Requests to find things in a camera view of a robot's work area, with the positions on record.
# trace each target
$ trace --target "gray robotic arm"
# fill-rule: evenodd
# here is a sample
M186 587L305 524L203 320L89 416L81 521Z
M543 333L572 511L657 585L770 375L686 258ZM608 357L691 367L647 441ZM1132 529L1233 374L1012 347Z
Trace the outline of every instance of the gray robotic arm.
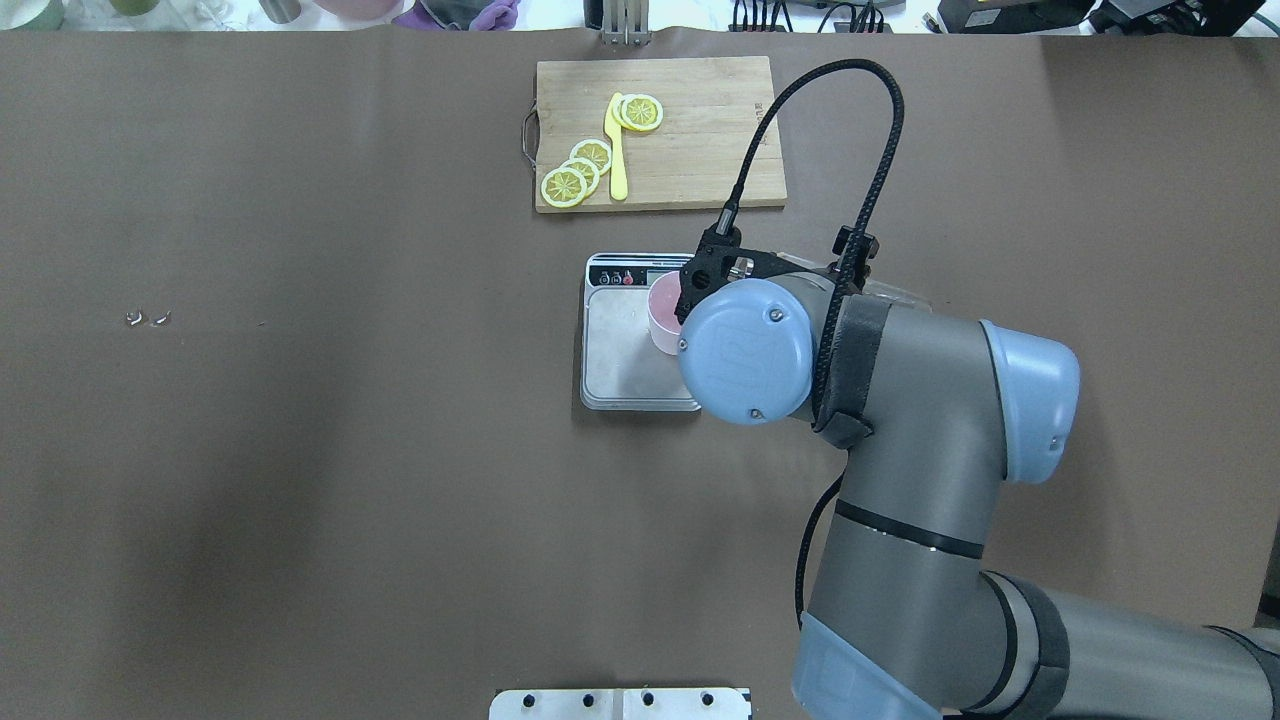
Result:
M1065 448L1079 366L1065 346L860 293L865 233L901 128L840 261L740 249L737 197L681 269L678 360L694 397L739 424L813 423L849 451L792 688L815 720L1280 720L1280 642L1181 626L980 566L1002 483L1043 482Z

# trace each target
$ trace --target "wooden cutting board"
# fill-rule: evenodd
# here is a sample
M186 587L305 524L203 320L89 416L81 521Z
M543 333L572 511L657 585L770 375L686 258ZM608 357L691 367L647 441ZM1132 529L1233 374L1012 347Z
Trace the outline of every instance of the wooden cutting board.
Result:
M581 205L547 205L543 176L561 165L584 138L604 135L604 110L614 92L644 92L664 109L648 133L623 131L630 195L609 197L609 178ZM538 63L538 143L534 208L539 213L714 209L724 204L756 124L773 102L768 58L595 60ZM742 206L781 206L787 200L778 120L751 164Z

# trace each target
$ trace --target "blue joint cap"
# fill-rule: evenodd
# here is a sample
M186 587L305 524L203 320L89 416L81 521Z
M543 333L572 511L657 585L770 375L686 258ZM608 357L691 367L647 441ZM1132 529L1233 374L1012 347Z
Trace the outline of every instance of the blue joint cap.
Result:
M786 418L813 384L809 314L781 286L731 282L699 302L680 331L680 373L722 420L759 425Z
M1080 363L1061 342L1007 331L989 320L982 329L1005 414L1005 479L1043 483L1057 469L1080 398Z
M938 720L938 711L805 612L791 693L813 720Z

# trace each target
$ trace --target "table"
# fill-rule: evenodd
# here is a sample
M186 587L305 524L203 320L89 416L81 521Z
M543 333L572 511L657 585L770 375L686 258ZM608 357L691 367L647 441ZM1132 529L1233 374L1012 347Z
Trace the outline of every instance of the table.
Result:
M781 87L844 40L626 56L763 53ZM989 566L1252 619L1277 50L860 38L908 102L876 277L1084 368L1064 466L1005 492ZM844 457L800 423L577 400L588 255L713 219L534 214L535 61L613 56L585 29L0 37L4 715L483 717L499 688L731 683L801 716L792 564ZM822 258L887 102L833 77L780 119L791 201L740 227Z

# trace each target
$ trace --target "citrus slice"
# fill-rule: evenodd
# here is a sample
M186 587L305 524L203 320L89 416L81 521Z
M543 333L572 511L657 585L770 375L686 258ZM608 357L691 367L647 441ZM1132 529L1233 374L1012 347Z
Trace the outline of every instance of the citrus slice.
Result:
M589 184L573 168L556 168L543 177L543 200L552 208L572 208L586 197Z
M627 95L618 102L618 122L636 132L657 129L662 124L662 102L653 95Z
M573 168L575 170L582 173L586 178L586 197L590 197L595 188L600 184L600 170L595 167L595 163L588 160L586 158L570 158L561 164L562 168Z
M582 142L579 142L568 151L570 159L573 158L586 158L591 163L595 163L595 169L603 176L609 172L609 165L613 164L613 149L609 147L608 142L603 140L596 140L589 137Z

